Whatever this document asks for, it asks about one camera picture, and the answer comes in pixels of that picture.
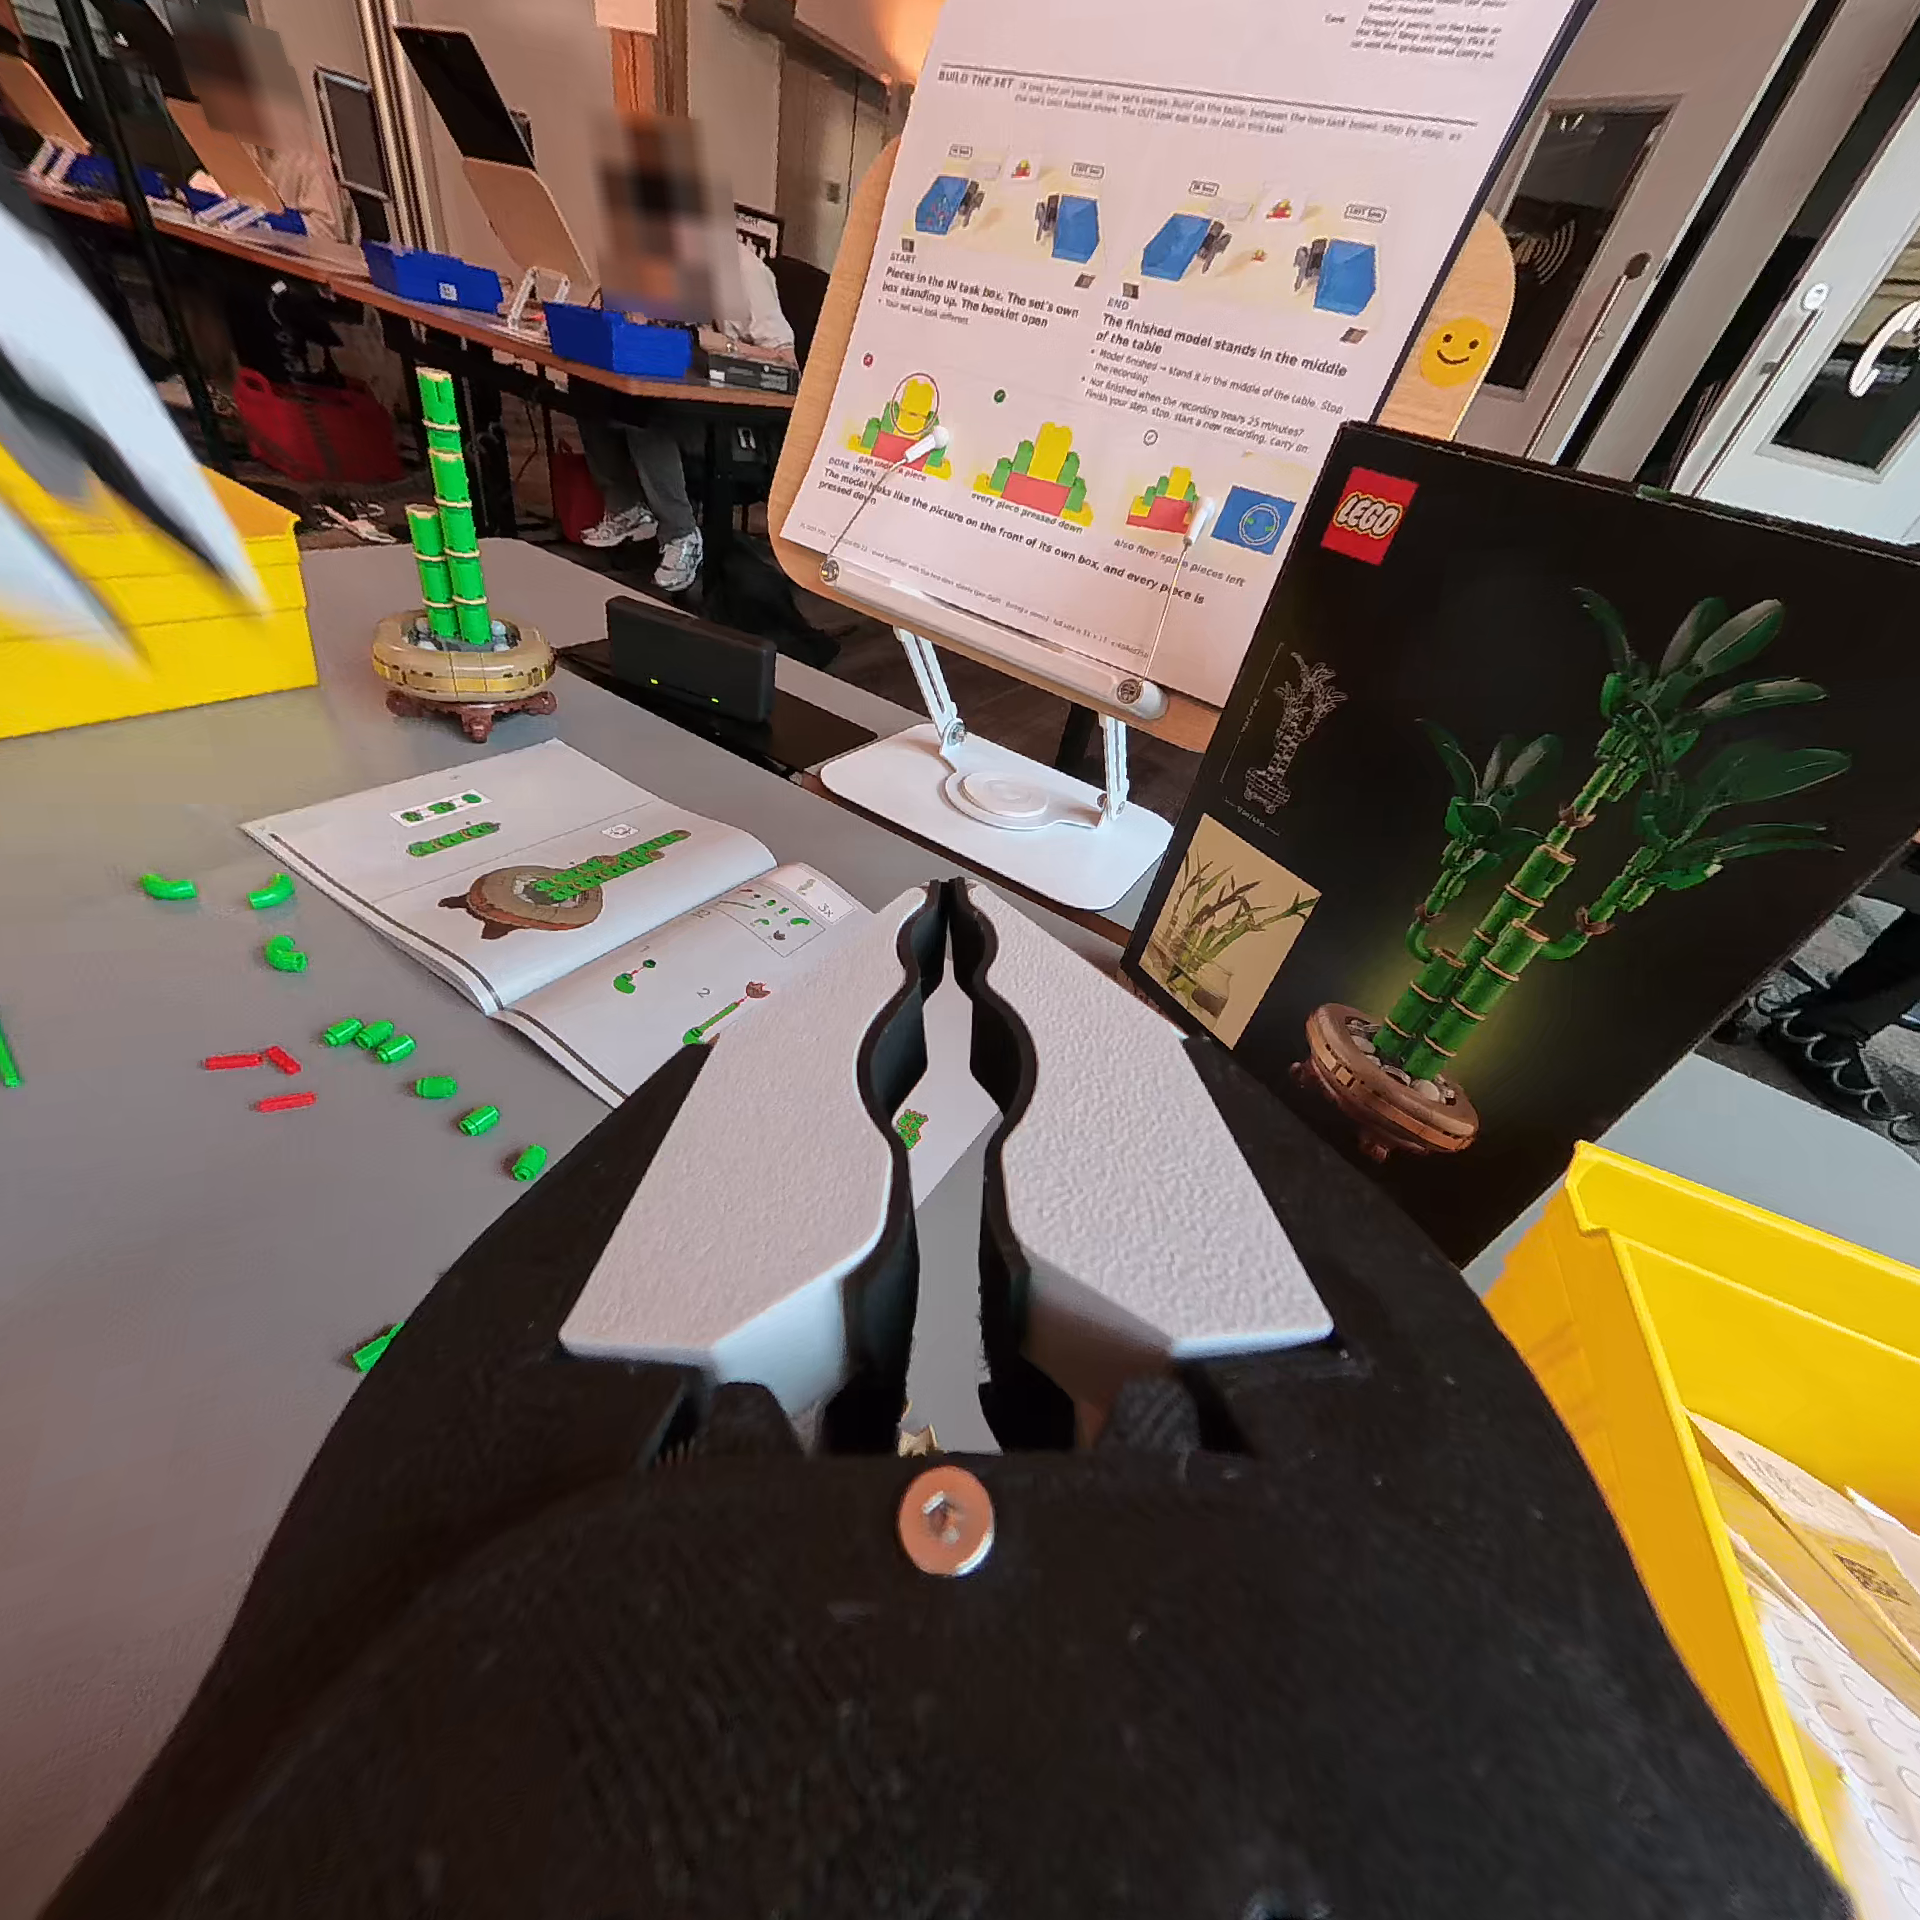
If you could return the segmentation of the red bag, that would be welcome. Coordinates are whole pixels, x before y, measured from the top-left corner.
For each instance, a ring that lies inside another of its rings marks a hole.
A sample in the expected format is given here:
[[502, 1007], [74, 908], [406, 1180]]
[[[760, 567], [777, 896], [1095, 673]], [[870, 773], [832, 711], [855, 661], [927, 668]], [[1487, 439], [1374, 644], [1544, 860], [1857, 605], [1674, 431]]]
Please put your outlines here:
[[238, 369], [231, 402], [249, 456], [286, 477], [380, 488], [404, 476], [392, 413], [364, 383], [273, 383]]

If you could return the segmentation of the bamboo model in brown pot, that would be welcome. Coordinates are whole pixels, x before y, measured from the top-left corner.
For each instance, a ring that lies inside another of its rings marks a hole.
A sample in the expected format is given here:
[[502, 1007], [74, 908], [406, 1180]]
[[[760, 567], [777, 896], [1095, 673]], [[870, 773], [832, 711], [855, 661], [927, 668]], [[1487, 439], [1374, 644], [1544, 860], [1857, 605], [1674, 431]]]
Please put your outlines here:
[[556, 714], [558, 657], [540, 628], [490, 608], [449, 373], [420, 369], [415, 387], [432, 488], [406, 511], [418, 603], [377, 624], [369, 663], [392, 715], [446, 715], [481, 746], [504, 715]]

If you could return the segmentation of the open instruction booklet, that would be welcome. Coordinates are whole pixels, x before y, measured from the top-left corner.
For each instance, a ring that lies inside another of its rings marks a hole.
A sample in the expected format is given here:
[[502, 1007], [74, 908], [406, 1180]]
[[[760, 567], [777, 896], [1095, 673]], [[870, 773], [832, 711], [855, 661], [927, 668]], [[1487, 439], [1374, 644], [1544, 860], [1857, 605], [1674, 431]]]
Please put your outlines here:
[[765, 1020], [873, 912], [558, 741], [246, 826], [289, 875], [616, 1106]]

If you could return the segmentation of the long wooden background table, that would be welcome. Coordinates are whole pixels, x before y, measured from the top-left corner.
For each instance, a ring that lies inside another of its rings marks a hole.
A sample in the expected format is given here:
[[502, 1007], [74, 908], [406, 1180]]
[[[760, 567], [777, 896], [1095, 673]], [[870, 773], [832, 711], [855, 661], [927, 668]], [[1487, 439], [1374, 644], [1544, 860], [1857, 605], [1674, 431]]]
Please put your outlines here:
[[377, 290], [368, 279], [365, 260], [350, 247], [309, 240], [302, 235], [280, 233], [269, 226], [224, 226], [209, 219], [198, 219], [180, 207], [166, 201], [149, 201], [158, 235], [178, 247], [191, 247], [202, 253], [225, 256], [260, 272], [292, 277], [328, 288], [334, 296], [372, 306], [391, 321], [404, 321], [423, 332], [449, 337], [457, 343], [476, 346], [486, 360], [500, 356], [517, 367], [556, 371], [569, 380], [580, 380], [616, 399], [631, 400], [671, 400], [682, 405], [719, 405], [719, 408], [751, 408], [775, 416], [789, 416], [798, 405], [798, 395], [725, 391], [714, 389], [704, 378], [704, 349], [745, 352], [775, 356], [758, 348], [732, 346], [719, 338], [706, 340], [698, 330], [695, 333], [695, 360], [690, 380], [647, 380], [612, 375], [597, 369], [580, 369], [558, 360], [550, 352], [544, 328], [544, 306], [533, 321], [510, 322], [504, 313], [496, 321], [473, 315], [457, 308], [432, 304], [412, 304], [396, 296]]

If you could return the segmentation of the yellow plastic bin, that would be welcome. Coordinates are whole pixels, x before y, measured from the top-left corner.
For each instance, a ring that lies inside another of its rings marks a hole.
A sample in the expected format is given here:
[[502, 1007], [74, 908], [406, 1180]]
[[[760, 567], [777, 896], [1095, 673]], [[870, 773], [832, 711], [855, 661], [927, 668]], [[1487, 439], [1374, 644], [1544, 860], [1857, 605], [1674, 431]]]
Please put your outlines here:
[[1569, 1431], [1697, 1691], [1840, 1868], [1840, 1765], [1776, 1684], [1690, 1418], [1913, 1528], [1914, 1269], [1582, 1144], [1482, 1303]]
[[49, 535], [125, 620], [136, 651], [36, 640], [10, 616], [1, 634], [1, 739], [81, 729], [145, 714], [318, 684], [297, 552], [297, 516], [202, 468], [262, 593], [246, 610], [172, 539], [105, 491], [81, 506], [48, 493], [10, 456], [1, 493]]

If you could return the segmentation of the background document stand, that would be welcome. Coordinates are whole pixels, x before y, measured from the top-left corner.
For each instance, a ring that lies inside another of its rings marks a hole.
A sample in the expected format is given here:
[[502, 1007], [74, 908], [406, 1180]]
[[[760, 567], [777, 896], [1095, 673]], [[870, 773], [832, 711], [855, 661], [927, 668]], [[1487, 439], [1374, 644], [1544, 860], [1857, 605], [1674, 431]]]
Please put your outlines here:
[[542, 181], [519, 122], [466, 32], [399, 23], [404, 53], [434, 106], [486, 226], [519, 279], [561, 282], [558, 299], [589, 296], [597, 277], [552, 191]]

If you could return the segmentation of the paper bags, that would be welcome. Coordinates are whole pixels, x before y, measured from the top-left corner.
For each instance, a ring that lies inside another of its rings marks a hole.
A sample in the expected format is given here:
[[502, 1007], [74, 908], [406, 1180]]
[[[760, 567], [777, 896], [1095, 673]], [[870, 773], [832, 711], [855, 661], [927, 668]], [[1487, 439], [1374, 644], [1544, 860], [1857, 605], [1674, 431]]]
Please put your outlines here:
[[1689, 1420], [1856, 1915], [1914, 1917], [1914, 1536], [1857, 1490]]

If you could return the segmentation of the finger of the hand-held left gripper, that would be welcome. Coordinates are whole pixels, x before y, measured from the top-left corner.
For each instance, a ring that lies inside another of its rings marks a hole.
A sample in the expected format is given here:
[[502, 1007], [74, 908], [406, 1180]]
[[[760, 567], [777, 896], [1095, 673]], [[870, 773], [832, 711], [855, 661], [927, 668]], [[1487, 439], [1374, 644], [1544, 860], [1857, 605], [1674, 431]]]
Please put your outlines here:
[[136, 354], [13, 169], [1, 181], [1, 443], [46, 493], [112, 498], [233, 603], [266, 605], [249, 553]]
[[[149, 488], [118, 447], [93, 426], [61, 409], [39, 416], [31, 408], [1, 408], [4, 456], [39, 490], [79, 501], [90, 488], [132, 507], [145, 507]], [[125, 661], [145, 661], [145, 650], [125, 620], [105, 603], [78, 564], [46, 535], [10, 493], [1, 501], [4, 608], [49, 640], [74, 640]]]

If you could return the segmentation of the black pole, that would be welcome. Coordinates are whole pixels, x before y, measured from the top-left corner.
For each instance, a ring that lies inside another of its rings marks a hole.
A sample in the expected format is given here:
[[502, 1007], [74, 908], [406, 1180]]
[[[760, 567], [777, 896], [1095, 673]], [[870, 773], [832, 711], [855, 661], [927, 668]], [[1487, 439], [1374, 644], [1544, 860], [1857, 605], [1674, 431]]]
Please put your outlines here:
[[193, 346], [193, 337], [185, 322], [185, 313], [175, 297], [175, 285], [168, 274], [166, 256], [159, 252], [159, 235], [152, 223], [152, 211], [142, 193], [142, 183], [136, 178], [136, 163], [132, 157], [128, 135], [124, 130], [124, 123], [117, 115], [112, 93], [105, 82], [105, 67], [101, 61], [95, 35], [90, 31], [89, 4], [57, 2], [54, 7], [63, 23], [69, 53], [79, 80], [79, 91], [87, 98], [89, 113], [98, 122], [98, 130], [103, 132], [103, 141], [117, 181], [114, 191], [128, 212], [135, 244], [145, 263], [152, 299], [159, 308], [164, 328], [168, 330], [172, 346], [175, 349], [175, 367], [180, 371], [191, 413], [198, 424], [207, 464], [217, 473], [231, 473], [231, 450], [217, 412], [213, 408], [213, 395], [201, 364], [201, 354]]

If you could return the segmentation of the blue plastic bin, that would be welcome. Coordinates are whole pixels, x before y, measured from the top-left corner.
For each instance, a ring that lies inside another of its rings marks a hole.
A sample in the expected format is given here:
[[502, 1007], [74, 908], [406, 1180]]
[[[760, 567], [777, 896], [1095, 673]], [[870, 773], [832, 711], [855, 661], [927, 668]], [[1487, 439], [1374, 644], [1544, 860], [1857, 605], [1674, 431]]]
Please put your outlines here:
[[412, 304], [432, 304], [496, 321], [504, 283], [496, 269], [432, 250], [364, 240], [369, 283]]
[[685, 325], [638, 321], [599, 304], [544, 303], [550, 352], [620, 378], [690, 380], [696, 338]]

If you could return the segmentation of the black box with green light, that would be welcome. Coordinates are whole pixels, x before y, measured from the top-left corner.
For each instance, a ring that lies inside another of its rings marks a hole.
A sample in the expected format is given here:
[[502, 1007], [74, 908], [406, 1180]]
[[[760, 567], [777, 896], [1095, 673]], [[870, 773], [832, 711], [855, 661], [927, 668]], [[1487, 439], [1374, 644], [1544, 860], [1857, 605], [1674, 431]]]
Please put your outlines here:
[[764, 727], [777, 706], [772, 640], [616, 595], [606, 603], [607, 673], [616, 685]]

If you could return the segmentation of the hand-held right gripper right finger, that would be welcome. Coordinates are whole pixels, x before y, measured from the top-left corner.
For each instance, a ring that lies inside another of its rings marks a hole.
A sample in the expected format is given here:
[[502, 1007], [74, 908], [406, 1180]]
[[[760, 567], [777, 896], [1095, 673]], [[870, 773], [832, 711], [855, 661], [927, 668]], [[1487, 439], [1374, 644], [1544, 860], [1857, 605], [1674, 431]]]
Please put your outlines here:
[[948, 887], [983, 1160], [983, 1416], [1072, 1449], [1128, 1386], [1324, 1341], [1334, 1320], [1185, 1035], [992, 889]]

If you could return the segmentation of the black lego set box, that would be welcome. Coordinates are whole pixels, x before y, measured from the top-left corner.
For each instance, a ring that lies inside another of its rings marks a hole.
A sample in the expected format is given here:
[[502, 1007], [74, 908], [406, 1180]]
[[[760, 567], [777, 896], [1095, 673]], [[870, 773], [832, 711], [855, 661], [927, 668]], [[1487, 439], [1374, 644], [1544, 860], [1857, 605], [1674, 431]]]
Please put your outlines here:
[[1913, 840], [1914, 555], [1345, 426], [1127, 951], [1458, 1265]]

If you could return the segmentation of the row of green cylinders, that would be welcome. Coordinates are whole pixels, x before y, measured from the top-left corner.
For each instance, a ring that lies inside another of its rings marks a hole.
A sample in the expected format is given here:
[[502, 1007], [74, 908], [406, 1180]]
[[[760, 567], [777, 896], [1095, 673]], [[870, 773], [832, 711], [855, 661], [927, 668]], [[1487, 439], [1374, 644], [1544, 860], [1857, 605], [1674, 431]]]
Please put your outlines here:
[[[336, 1020], [320, 1028], [318, 1043], [324, 1049], [354, 1052], [391, 1072], [418, 1066], [418, 1039], [385, 1020]], [[500, 1164], [513, 1185], [540, 1181], [552, 1161], [552, 1153], [542, 1141], [512, 1146], [498, 1104], [469, 1097], [469, 1089], [449, 1072], [414, 1072], [401, 1090], [414, 1103], [444, 1111], [444, 1121], [461, 1138], [498, 1146]]]

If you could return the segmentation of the printed instruction sheet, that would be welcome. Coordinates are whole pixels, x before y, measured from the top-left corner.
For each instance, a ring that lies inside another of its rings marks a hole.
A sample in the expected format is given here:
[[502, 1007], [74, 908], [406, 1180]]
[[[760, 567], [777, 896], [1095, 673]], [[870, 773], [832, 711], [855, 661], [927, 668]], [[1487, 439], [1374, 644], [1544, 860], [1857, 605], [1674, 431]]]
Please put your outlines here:
[[1220, 706], [1584, 4], [946, 4], [783, 537]]

